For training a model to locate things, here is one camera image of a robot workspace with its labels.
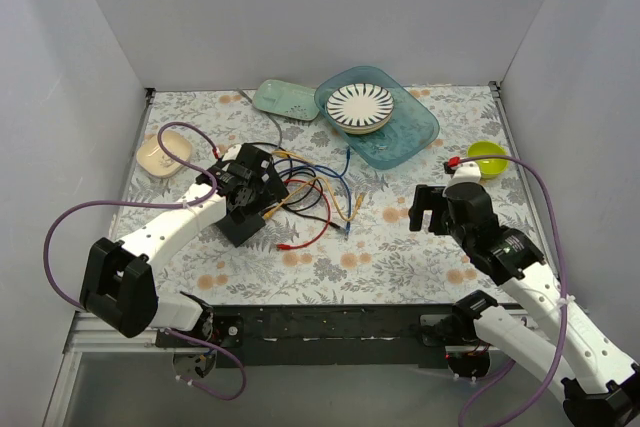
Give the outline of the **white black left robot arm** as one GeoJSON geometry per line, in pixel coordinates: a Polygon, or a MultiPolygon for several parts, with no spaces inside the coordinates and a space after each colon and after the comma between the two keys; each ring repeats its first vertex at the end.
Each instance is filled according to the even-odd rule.
{"type": "Polygon", "coordinates": [[[93,244],[80,305],[127,338],[169,328],[190,346],[205,345],[215,332],[213,308],[192,294],[157,293],[155,273],[210,226],[233,246],[242,245],[287,194],[269,153],[250,144],[233,147],[197,177],[177,209],[117,241],[93,244]]]}

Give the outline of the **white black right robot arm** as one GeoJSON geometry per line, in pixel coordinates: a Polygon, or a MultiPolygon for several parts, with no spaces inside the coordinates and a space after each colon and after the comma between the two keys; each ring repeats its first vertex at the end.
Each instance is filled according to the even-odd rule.
{"type": "Polygon", "coordinates": [[[626,426],[639,415],[639,364],[618,348],[568,293],[566,266],[551,268],[523,232],[500,224],[480,183],[480,157],[452,157],[444,186],[419,185],[409,210],[419,231],[450,236],[471,264],[514,299],[535,322],[531,331],[493,297],[476,291],[454,304],[452,330],[464,344],[483,341],[540,382],[505,425],[551,392],[575,426],[626,426]]]}

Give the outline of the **black network switch box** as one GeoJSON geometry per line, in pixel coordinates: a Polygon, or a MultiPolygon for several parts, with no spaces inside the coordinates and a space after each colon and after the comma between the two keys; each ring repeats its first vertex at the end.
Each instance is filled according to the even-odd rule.
{"type": "Polygon", "coordinates": [[[231,212],[215,225],[234,247],[239,247],[259,232],[266,225],[266,221],[260,214],[246,216],[241,212],[231,212]]]}

